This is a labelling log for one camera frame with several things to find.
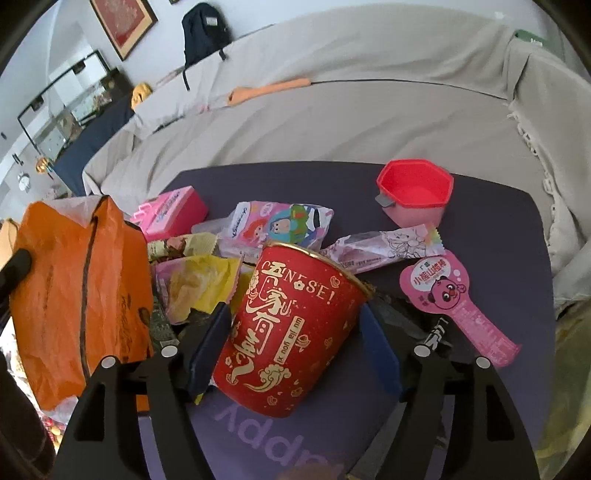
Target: orange plastic bag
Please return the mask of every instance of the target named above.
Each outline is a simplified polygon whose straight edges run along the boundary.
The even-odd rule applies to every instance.
[[[90,205],[87,225],[33,203],[15,245],[33,257],[10,308],[22,364],[42,410],[79,396],[104,356],[125,363],[151,354],[146,324],[153,299],[142,232],[124,222],[108,197],[60,202],[66,202],[61,210],[78,207],[69,215],[78,221]]]

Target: framed picture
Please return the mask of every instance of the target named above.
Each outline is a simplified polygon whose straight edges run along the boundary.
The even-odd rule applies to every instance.
[[[90,4],[121,60],[158,21],[147,0],[90,0]]]

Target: candy wrapper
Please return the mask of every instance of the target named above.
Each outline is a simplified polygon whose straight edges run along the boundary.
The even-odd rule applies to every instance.
[[[418,225],[393,232],[344,236],[320,253],[358,274],[409,258],[443,255],[445,249],[433,225]]]
[[[244,256],[256,263],[266,240],[296,244],[318,251],[334,215],[318,205],[275,202],[240,202],[230,224],[219,235],[224,256]]]
[[[170,323],[187,320],[191,309],[211,313],[218,302],[230,303],[242,261],[196,255],[152,267],[158,295]]]
[[[474,305],[468,295],[468,272],[449,250],[405,268],[400,287],[419,310],[450,317],[495,367],[505,367],[515,360],[521,345],[509,340]]]
[[[208,232],[181,235],[148,243],[148,261],[166,262],[194,255],[210,255],[217,244],[217,235]]]

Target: purple table mat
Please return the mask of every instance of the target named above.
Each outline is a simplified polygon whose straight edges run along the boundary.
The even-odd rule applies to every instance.
[[[397,228],[374,201],[378,194],[375,179],[382,167],[321,161],[212,167],[181,173],[167,190],[192,185],[208,205],[210,219],[227,216],[238,202],[249,200],[332,208],[335,216],[324,239],[326,246],[351,233]],[[525,192],[454,177],[454,192],[439,231],[444,245],[470,274],[474,303],[510,339],[522,344],[515,362],[499,374],[535,446],[550,403],[555,327],[552,276],[540,214]],[[360,278],[401,294],[398,276],[407,265],[383,267]],[[455,359],[473,358],[475,351],[461,333],[456,332],[452,342]],[[294,414],[272,420],[260,445],[249,444],[248,439],[255,437],[257,423],[266,425],[266,418],[233,406],[220,392],[192,407],[191,419],[216,480],[274,480],[277,473],[302,461],[304,451],[308,452],[304,457],[318,456],[310,461],[326,459],[335,472],[346,472],[395,404],[381,390],[359,338],[352,338]],[[447,401],[444,422],[448,425],[452,407],[453,402]],[[233,429],[230,413],[234,410],[230,408],[236,409]],[[152,480],[161,480],[149,419],[141,419],[141,429]],[[274,437],[285,438],[285,443],[274,440],[273,447],[268,447]],[[290,450],[281,457],[282,448],[284,453],[291,448],[294,454]],[[444,452],[436,451],[427,478],[439,477],[443,460]]]

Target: navy blue cushion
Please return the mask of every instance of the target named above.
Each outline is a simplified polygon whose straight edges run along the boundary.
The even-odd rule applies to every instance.
[[[66,148],[54,165],[56,173],[76,196],[85,195],[82,170],[89,160],[109,139],[124,126],[134,111],[131,109],[131,95],[127,95],[109,106],[103,114],[92,121],[80,136]]]

